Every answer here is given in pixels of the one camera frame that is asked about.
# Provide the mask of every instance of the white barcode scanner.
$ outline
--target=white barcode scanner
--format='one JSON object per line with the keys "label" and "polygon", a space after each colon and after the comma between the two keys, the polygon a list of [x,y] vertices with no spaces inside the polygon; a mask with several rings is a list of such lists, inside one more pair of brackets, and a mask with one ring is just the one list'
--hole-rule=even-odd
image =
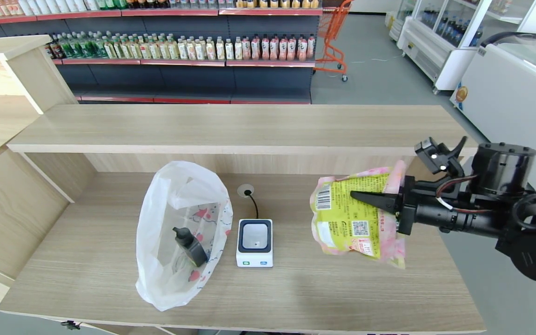
{"label": "white barcode scanner", "polygon": [[273,266],[272,220],[241,219],[237,234],[237,266],[271,268]]}

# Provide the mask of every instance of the snack bag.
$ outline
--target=snack bag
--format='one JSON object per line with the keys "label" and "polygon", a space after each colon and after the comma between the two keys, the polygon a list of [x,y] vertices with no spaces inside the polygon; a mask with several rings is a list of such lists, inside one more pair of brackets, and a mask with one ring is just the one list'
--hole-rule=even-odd
{"label": "snack bag", "polygon": [[396,232],[396,217],[351,198],[351,191],[398,193],[406,164],[379,167],[345,178],[320,178],[311,194],[311,233],[331,255],[358,251],[371,259],[404,269],[404,237]]}

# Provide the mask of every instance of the orange shopping cart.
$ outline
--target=orange shopping cart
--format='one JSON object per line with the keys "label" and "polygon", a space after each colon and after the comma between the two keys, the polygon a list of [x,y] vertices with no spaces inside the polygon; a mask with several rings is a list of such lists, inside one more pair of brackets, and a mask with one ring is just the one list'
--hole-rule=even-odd
{"label": "orange shopping cart", "polygon": [[[314,71],[342,74],[343,82],[348,81],[347,63],[344,61],[343,51],[334,47],[332,42],[338,38],[338,33],[351,9],[351,2],[353,0],[344,0],[338,7],[325,7],[317,32],[318,36],[324,38],[324,55],[315,60]],[[336,63],[337,68],[326,68],[327,63]]]}

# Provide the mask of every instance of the barcode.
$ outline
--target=barcode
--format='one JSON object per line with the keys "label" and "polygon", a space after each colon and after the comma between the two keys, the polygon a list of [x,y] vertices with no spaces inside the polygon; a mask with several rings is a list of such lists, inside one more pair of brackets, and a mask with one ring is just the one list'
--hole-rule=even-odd
{"label": "barcode", "polygon": [[322,187],[315,196],[315,209],[316,210],[330,210],[332,209],[332,199],[330,197],[330,185]]}
{"label": "barcode", "polygon": [[353,236],[369,236],[368,221],[353,221]]}

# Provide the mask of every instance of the chest freezer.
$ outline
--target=chest freezer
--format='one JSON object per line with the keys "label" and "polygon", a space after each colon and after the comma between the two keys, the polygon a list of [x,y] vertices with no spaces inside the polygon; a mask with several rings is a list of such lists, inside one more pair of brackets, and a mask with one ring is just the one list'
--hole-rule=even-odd
{"label": "chest freezer", "polygon": [[[482,43],[450,99],[490,142],[536,149],[536,34]],[[536,190],[536,159],[528,180]]]}

